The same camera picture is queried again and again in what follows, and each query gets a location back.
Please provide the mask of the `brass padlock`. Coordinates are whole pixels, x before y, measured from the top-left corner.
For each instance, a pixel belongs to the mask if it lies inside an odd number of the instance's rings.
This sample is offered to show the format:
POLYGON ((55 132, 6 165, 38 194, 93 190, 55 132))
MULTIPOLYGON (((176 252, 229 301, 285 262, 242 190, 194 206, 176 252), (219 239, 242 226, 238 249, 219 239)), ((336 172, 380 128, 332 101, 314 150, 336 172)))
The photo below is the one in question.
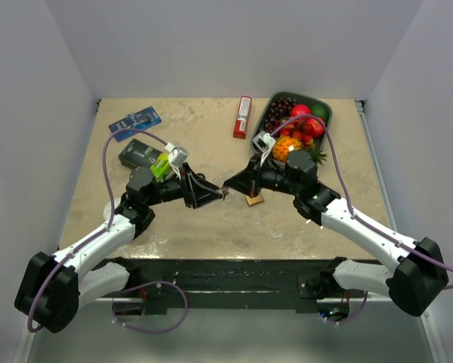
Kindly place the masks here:
POLYGON ((265 201, 264 197, 261 194, 258 194, 258 195, 254 196, 254 197, 246 196, 245 200, 246 200, 247 205, 249 207, 255 206, 255 205, 263 203, 265 201))

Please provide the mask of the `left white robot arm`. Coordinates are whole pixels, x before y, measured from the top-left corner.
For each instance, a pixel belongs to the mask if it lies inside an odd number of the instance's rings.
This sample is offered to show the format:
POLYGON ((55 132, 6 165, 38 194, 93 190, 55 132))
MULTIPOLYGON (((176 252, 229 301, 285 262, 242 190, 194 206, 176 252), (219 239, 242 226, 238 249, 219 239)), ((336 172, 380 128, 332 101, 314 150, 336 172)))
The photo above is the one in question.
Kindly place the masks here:
POLYGON ((39 252, 28 262, 14 301, 27 316, 27 329, 52 333, 63 330, 80 308, 113 292, 134 296, 141 279, 121 262, 99 263, 119 247, 139 237, 154 220, 154 205, 183 200, 185 206, 201 208, 222 199, 219 186, 193 172, 187 163, 179 174, 155 180, 145 168, 133 170, 110 219, 68 248, 53 254, 39 252))

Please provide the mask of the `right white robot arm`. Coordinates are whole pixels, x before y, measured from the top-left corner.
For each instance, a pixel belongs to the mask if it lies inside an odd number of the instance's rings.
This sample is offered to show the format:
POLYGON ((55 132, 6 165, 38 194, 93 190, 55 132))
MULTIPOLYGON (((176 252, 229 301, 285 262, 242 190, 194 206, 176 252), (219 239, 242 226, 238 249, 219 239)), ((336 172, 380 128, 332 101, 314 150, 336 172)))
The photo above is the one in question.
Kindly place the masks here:
POLYGON ((318 299, 360 290, 387 296, 403 312, 421 316, 448 284, 439 245, 428 237, 416 241, 367 217, 321 183, 317 171, 303 150, 291 152, 283 168, 263 163, 256 154, 224 185, 249 197, 263 189, 289 194, 305 220, 335 231, 376 258, 375 263, 335 258, 306 282, 318 299))

